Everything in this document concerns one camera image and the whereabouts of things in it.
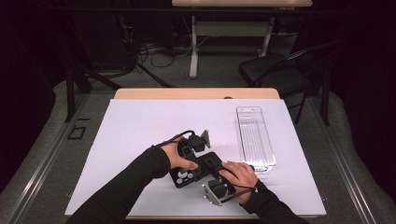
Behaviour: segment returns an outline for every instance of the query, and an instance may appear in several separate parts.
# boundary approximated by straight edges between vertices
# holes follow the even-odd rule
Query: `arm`
[[[96,191],[67,220],[71,223],[123,223],[144,187],[170,168],[195,169],[196,164],[177,154],[177,143],[147,149],[123,171]]]
[[[255,213],[264,223],[308,223],[297,217],[285,203],[282,203],[271,190],[265,187],[249,165],[242,162],[227,162],[222,165],[232,174],[225,170],[220,174],[233,185],[260,189],[260,192],[245,193],[236,198],[248,213]],[[235,187],[235,193],[242,190],[244,188]]]

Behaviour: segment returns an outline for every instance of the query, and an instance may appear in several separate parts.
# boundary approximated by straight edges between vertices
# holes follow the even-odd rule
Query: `black long-sleeve shirt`
[[[96,191],[66,223],[123,223],[144,187],[152,179],[164,177],[170,168],[170,161],[162,149],[146,150]],[[265,188],[260,180],[256,187]],[[307,223],[294,215],[270,190],[252,193],[250,200],[242,206],[250,214],[256,213],[264,223]]]

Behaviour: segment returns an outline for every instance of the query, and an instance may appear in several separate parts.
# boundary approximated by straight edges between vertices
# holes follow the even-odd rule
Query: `table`
[[[172,0],[174,7],[311,7],[311,0]],[[190,78],[197,78],[198,35],[216,36],[263,36],[259,56],[265,56],[268,49],[275,18],[268,21],[197,21],[192,16],[192,54]]]
[[[224,161],[237,161],[234,114],[231,114],[235,105],[265,108],[263,114],[267,118],[268,134],[278,164],[269,175],[259,176],[264,179],[264,184],[297,215],[324,216],[326,211],[288,109],[276,90],[264,88],[118,90],[107,109],[65,214],[73,214],[144,148],[188,129],[201,132],[207,128],[212,148],[206,149],[205,153],[215,151]],[[200,115],[205,120],[196,122]],[[257,218],[247,214],[235,201],[222,207],[209,204],[203,198],[201,187],[208,179],[211,178],[206,176],[182,189],[174,186],[170,176],[156,179],[144,189],[127,219]]]

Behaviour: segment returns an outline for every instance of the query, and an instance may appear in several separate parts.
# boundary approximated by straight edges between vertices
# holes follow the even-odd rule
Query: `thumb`
[[[178,167],[181,167],[181,168],[186,169],[186,170],[195,170],[195,169],[198,168],[198,164],[193,162],[193,161],[188,161],[188,160],[185,160],[185,159],[181,159],[178,162]]]

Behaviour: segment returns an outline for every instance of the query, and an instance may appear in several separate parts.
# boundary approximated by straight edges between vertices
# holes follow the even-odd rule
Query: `clear plastic tray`
[[[255,172],[268,173],[276,165],[275,156],[259,106],[236,108],[236,133],[241,160]]]

